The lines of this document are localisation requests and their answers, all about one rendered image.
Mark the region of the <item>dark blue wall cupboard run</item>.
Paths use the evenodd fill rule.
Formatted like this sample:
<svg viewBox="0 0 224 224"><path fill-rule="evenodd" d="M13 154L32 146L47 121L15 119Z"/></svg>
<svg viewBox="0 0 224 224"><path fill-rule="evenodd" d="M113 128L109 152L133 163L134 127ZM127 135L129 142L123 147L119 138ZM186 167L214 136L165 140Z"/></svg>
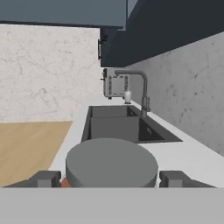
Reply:
<svg viewBox="0 0 224 224"><path fill-rule="evenodd" d="M224 32L224 0L138 0L126 29L101 29L101 66L126 67Z"/></svg>

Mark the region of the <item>dark blue cabinet door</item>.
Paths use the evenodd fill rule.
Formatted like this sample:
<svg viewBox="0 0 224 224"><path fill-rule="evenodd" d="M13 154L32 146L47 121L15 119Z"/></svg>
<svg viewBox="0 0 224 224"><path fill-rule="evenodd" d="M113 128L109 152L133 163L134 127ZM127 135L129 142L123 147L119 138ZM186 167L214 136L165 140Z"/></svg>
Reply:
<svg viewBox="0 0 224 224"><path fill-rule="evenodd" d="M126 0L0 0L0 24L123 28Z"/></svg>

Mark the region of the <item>dark grey sink basin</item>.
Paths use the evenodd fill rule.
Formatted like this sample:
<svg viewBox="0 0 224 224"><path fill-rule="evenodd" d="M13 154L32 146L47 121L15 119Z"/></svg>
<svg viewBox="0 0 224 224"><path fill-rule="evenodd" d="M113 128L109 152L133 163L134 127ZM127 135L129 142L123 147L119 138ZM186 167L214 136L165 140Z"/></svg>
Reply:
<svg viewBox="0 0 224 224"><path fill-rule="evenodd" d="M136 144L178 143L181 139L141 111L128 106L89 106L81 141L119 138Z"/></svg>

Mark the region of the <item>round grey digital scale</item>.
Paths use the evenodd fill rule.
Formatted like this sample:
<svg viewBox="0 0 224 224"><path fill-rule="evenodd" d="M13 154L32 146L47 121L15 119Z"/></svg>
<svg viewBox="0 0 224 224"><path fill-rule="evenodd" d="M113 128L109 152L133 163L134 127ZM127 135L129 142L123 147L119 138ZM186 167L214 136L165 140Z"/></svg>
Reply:
<svg viewBox="0 0 224 224"><path fill-rule="evenodd" d="M154 187L158 162L144 147L114 138L87 140L66 156L71 187Z"/></svg>

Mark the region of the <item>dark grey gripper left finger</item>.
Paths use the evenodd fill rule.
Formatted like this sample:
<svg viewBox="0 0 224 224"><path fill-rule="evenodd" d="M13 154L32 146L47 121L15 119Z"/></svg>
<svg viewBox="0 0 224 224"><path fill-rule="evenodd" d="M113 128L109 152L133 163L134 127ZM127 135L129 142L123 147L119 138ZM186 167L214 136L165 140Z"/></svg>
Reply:
<svg viewBox="0 0 224 224"><path fill-rule="evenodd" d="M60 171L38 171L26 180L9 185L9 187L61 187Z"/></svg>

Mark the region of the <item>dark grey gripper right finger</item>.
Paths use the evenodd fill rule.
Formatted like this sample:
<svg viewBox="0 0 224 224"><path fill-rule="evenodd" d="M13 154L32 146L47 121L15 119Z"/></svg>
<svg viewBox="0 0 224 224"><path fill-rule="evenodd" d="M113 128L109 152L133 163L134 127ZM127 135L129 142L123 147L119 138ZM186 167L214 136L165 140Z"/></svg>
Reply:
<svg viewBox="0 0 224 224"><path fill-rule="evenodd" d="M160 187L208 187L214 188L213 185L208 185L206 183L200 182L189 178L182 171L161 171L159 173Z"/></svg>

